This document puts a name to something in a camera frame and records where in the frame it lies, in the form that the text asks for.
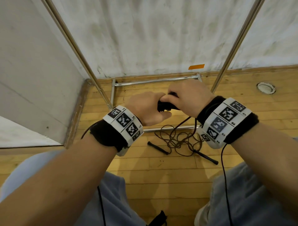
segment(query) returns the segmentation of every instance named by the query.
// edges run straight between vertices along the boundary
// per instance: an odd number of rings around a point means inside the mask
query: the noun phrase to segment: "qr code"
[[[114,108],[112,111],[110,111],[108,113],[108,116],[112,117],[112,118],[116,118],[117,115],[119,115],[121,113],[121,111],[117,108]]]
[[[140,135],[141,135],[141,132],[138,131],[138,132],[132,137],[133,141],[135,141]]]
[[[202,134],[201,137],[205,140],[205,141],[210,141],[210,139],[207,137],[207,135]]]
[[[138,131],[138,128],[134,123],[132,123],[126,128],[126,131],[132,137]]]
[[[218,133],[215,131],[215,130],[213,130],[212,128],[208,128],[207,129],[207,134],[211,137],[211,138],[213,138],[214,140],[217,138],[217,136],[218,136]]]
[[[227,120],[228,122],[230,122],[233,118],[235,118],[238,113],[235,112],[234,110],[232,110],[231,108],[229,107],[226,107],[221,113],[219,113],[219,115]]]
[[[227,125],[224,120],[222,120],[220,117],[216,117],[215,120],[211,123],[211,126],[216,129],[217,132],[221,132]]]
[[[243,106],[242,104],[240,104],[237,101],[234,101],[233,103],[230,104],[233,108],[235,108],[237,111],[242,112],[244,109],[246,109],[245,106]]]
[[[126,127],[130,122],[131,122],[131,118],[127,116],[127,114],[122,113],[117,119],[117,122],[119,122],[120,125],[122,125],[123,127]]]

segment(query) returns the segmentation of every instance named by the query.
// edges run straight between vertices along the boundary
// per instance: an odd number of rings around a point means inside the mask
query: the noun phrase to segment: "black wristband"
[[[108,147],[114,146],[118,152],[128,145],[124,137],[105,120],[100,120],[92,126],[90,133],[100,144]]]
[[[204,125],[206,119],[211,115],[211,113],[225,100],[222,96],[216,96],[214,99],[204,107],[197,117],[197,120]]]
[[[249,131],[252,127],[259,123],[258,116],[250,113],[242,122],[240,122],[225,138],[224,142],[227,144],[233,143],[243,134]]]

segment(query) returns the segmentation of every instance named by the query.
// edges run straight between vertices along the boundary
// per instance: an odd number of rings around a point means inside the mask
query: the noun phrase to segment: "white wall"
[[[98,78],[219,70],[254,0],[53,0]],[[230,68],[298,64],[298,1],[266,0]]]
[[[61,145],[1,116],[0,125],[0,148]]]
[[[0,116],[63,144],[83,77],[32,1],[0,1],[0,34]]]

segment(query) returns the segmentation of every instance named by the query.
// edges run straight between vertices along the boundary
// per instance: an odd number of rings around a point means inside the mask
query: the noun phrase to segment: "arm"
[[[171,116],[157,111],[163,95],[136,95],[126,107],[144,126],[158,124]],[[1,225],[73,225],[116,153],[115,147],[103,146],[86,134],[0,203]]]
[[[174,83],[160,100],[171,102],[185,114],[196,118],[201,110],[215,97],[198,80]],[[288,135],[262,123],[232,143],[233,148],[266,188],[294,215],[298,209],[298,142]]]

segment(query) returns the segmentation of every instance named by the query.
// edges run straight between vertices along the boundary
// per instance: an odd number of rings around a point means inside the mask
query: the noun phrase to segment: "metal rack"
[[[216,90],[217,86],[219,85],[220,81],[222,80],[225,71],[228,69],[229,65],[231,64],[236,52],[238,51],[243,39],[245,38],[248,30],[250,29],[254,19],[256,18],[260,8],[262,7],[263,3],[265,0],[255,0],[252,8],[250,9],[243,25],[242,28],[221,68],[221,70],[219,71],[219,74],[211,88],[211,92],[214,93],[214,91]],[[94,73],[92,72],[90,66],[88,65],[88,62],[86,61],[86,59],[84,58],[81,50],[79,49],[78,45],[76,44],[76,42],[74,41],[70,31],[68,30],[67,26],[65,25],[65,23],[63,22],[60,14],[58,13],[56,7],[54,6],[52,0],[42,0],[44,6],[46,7],[46,9],[48,10],[49,14],[51,15],[51,17],[53,18],[53,20],[55,21],[55,23],[57,24],[57,26],[59,27],[60,31],[62,32],[62,34],[64,35],[65,39],[67,40],[67,42],[69,43],[69,45],[71,46],[72,50],[75,52],[76,56],[78,57],[79,61],[81,62],[81,64],[83,65],[84,69],[86,70],[86,72],[88,73],[90,79],[92,80],[94,86],[97,88],[98,92],[101,94],[101,96],[103,97],[104,101],[106,102],[107,106],[109,107],[109,109],[113,109],[113,102],[114,102],[114,97],[115,97],[115,91],[116,91],[116,87],[120,87],[120,86],[129,86],[129,85],[139,85],[139,84],[146,84],[146,83],[155,83],[155,82],[165,82],[165,81],[179,81],[179,80],[184,80],[184,79],[188,79],[188,78],[194,78],[194,79],[199,79],[201,80],[201,76],[199,74],[194,75],[194,76],[186,76],[186,77],[178,77],[178,78],[162,78],[162,79],[153,79],[153,80],[143,80],[143,81],[132,81],[132,82],[123,82],[123,83],[117,83],[117,79],[113,79],[112,81],[112,92],[111,92],[111,99],[109,100],[109,98],[107,97],[106,93],[104,92],[104,90],[102,89],[100,83],[98,82],[98,80],[96,79],[96,76],[94,75]],[[195,126],[180,126],[178,129],[194,129]],[[144,129],[145,132],[153,132],[153,131],[159,131],[161,128],[153,128],[153,129]],[[172,127],[166,127],[163,128],[163,130],[170,130],[172,129]]]

